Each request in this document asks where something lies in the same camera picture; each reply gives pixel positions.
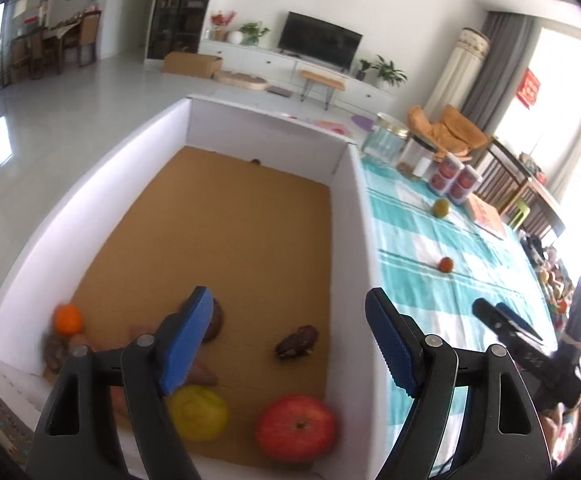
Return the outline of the small red-orange tangerine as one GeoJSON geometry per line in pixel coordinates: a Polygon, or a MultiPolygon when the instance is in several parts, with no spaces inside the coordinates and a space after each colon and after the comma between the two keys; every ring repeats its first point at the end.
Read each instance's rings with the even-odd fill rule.
{"type": "Polygon", "coordinates": [[[443,257],[438,263],[438,270],[446,274],[451,273],[454,267],[455,263],[450,257],[443,257]]]}

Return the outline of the large orange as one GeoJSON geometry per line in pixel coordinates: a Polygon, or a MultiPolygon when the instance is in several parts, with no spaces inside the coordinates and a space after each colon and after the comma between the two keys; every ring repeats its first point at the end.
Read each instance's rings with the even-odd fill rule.
{"type": "Polygon", "coordinates": [[[83,330],[80,310],[73,304],[58,306],[53,314],[53,327],[60,336],[71,337],[83,330]]]}

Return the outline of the long sweet potato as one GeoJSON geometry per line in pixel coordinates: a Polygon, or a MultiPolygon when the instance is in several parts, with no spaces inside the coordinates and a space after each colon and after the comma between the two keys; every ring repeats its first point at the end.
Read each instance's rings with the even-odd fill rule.
{"type": "MultiPolygon", "coordinates": [[[[134,324],[129,327],[129,338],[131,341],[143,334],[154,333],[155,327],[149,325],[134,324]]],[[[195,359],[191,370],[188,372],[184,385],[199,385],[214,387],[218,385],[218,377],[205,364],[195,359]]]]}

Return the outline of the short sweet potato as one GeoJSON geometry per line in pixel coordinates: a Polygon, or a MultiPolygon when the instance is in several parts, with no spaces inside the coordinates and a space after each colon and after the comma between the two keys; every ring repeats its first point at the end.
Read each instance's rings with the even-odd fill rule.
{"type": "Polygon", "coordinates": [[[110,387],[110,397],[112,398],[112,409],[117,416],[125,419],[129,418],[126,395],[122,387],[110,387]]]}

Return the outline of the green-yellow fruit on table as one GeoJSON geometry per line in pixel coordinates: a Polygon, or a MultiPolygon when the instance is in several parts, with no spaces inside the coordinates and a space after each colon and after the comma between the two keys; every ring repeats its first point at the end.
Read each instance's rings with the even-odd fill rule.
{"type": "Polygon", "coordinates": [[[438,218],[443,219],[446,218],[449,214],[451,209],[449,200],[445,200],[444,198],[440,198],[436,200],[434,205],[432,206],[432,214],[438,218]]]}

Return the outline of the yellow round fruit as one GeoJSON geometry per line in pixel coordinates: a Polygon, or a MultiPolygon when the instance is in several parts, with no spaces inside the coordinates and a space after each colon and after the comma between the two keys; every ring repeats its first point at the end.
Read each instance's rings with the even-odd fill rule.
{"type": "Polygon", "coordinates": [[[212,441],[228,425],[228,404],[209,387],[184,386],[168,396],[167,408],[184,441],[212,441]]]}

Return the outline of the clear jar black lid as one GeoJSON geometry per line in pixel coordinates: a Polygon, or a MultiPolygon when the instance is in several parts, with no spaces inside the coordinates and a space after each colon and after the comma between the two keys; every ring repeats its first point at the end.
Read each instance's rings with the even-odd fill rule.
{"type": "Polygon", "coordinates": [[[397,170],[409,179],[424,177],[428,168],[432,165],[438,148],[427,139],[412,134],[405,147],[401,151],[397,162],[397,170]]]}

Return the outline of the red apple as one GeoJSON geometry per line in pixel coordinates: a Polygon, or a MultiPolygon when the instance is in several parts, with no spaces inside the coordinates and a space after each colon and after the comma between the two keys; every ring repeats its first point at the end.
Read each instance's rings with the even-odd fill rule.
{"type": "Polygon", "coordinates": [[[264,455],[286,464],[311,463],[330,453],[338,436],[334,412],[322,401],[296,394],[267,406],[256,425],[264,455]]]}

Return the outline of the clear glass jar gold lid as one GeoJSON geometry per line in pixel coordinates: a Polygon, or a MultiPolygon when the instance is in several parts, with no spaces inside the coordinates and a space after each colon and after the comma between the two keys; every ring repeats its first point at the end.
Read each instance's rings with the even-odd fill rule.
{"type": "Polygon", "coordinates": [[[361,146],[361,155],[376,164],[394,166],[408,136],[409,129],[406,125],[394,117],[379,113],[361,146]]]}

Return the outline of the white standing air conditioner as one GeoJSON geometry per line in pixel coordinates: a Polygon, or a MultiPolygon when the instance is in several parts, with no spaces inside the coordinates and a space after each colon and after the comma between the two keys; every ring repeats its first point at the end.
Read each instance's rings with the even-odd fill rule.
{"type": "Polygon", "coordinates": [[[438,122],[447,105],[459,110],[481,71],[490,40],[478,30],[464,27],[436,87],[423,107],[431,122],[438,122]]]}

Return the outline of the potted green plant right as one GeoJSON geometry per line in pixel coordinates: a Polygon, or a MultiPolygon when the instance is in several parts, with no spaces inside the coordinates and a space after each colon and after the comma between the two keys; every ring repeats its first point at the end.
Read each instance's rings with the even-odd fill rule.
{"type": "Polygon", "coordinates": [[[377,55],[376,62],[372,65],[376,71],[376,87],[383,91],[399,88],[408,81],[408,76],[400,70],[393,61],[387,61],[382,55],[377,55]]]}

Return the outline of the white tv cabinet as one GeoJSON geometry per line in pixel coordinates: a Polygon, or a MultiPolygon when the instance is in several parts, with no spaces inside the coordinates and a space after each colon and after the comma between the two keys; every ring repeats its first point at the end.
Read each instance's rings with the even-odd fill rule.
{"type": "Polygon", "coordinates": [[[259,76],[274,86],[303,93],[306,79],[304,72],[310,72],[327,79],[337,80],[344,89],[335,89],[331,103],[353,113],[387,113],[395,102],[395,97],[379,90],[371,84],[356,80],[346,74],[329,70],[315,63],[300,60],[290,55],[276,53],[255,47],[234,46],[227,42],[202,40],[198,52],[216,55],[223,60],[225,70],[259,76]]]}

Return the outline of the potted green plant left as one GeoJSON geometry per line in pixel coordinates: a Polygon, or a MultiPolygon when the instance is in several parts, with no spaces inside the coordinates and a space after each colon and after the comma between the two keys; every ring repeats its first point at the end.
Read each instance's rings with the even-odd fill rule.
{"type": "Polygon", "coordinates": [[[238,31],[243,35],[244,46],[257,47],[260,39],[269,34],[270,29],[261,22],[248,22],[240,26],[238,31]]]}

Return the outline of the brown cardboard box on floor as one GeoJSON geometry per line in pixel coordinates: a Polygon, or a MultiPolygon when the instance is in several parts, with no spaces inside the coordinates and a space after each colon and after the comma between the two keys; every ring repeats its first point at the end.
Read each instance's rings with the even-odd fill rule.
{"type": "Polygon", "coordinates": [[[223,58],[216,55],[170,52],[164,58],[161,71],[166,74],[211,79],[221,70],[223,58]]]}

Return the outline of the dark glass display cabinet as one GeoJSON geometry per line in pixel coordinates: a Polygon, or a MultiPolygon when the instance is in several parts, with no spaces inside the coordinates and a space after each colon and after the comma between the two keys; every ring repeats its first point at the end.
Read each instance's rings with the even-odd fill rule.
{"type": "Polygon", "coordinates": [[[146,58],[164,61],[171,52],[196,53],[209,0],[155,0],[146,39],[146,58]]]}

